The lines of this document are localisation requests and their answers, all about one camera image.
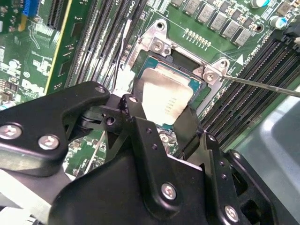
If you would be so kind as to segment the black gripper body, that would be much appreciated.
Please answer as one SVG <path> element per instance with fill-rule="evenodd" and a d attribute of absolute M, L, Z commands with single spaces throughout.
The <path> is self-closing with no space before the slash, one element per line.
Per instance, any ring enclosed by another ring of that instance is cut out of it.
<path fill-rule="evenodd" d="M 94 169 L 62 189 L 52 204 L 52 225 L 218 225 L 205 206 L 204 173 L 168 159 L 183 193 L 173 218 L 160 221 L 146 209 L 134 158 L 126 154 Z"/>

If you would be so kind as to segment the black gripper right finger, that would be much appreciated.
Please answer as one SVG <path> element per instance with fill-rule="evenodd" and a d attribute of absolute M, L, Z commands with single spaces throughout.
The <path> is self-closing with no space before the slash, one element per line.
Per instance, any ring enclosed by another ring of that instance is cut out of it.
<path fill-rule="evenodd" d="M 253 184 L 250 194 L 249 217 L 242 212 L 232 168 L 219 148 L 216 138 L 206 132 L 194 109 L 186 106 L 174 123 L 178 150 L 176 158 L 188 161 L 196 154 L 204 172 L 205 212 L 212 225 L 249 225 L 255 219 L 259 225 L 274 225 L 277 217 L 269 200 Z"/>

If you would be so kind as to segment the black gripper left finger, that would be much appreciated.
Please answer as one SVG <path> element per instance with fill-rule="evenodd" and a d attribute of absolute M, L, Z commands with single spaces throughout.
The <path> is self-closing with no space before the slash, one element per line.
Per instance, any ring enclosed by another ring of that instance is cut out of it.
<path fill-rule="evenodd" d="M 159 219 L 173 217 L 180 211 L 180 191 L 155 124 L 135 96 L 125 94 L 116 107 L 108 105 L 109 98 L 105 87 L 89 81 L 1 111 L 1 167 L 51 176 L 74 139 L 96 128 L 124 135 L 131 141 L 146 209 Z M 163 185 L 174 189 L 171 196 L 163 193 Z"/>

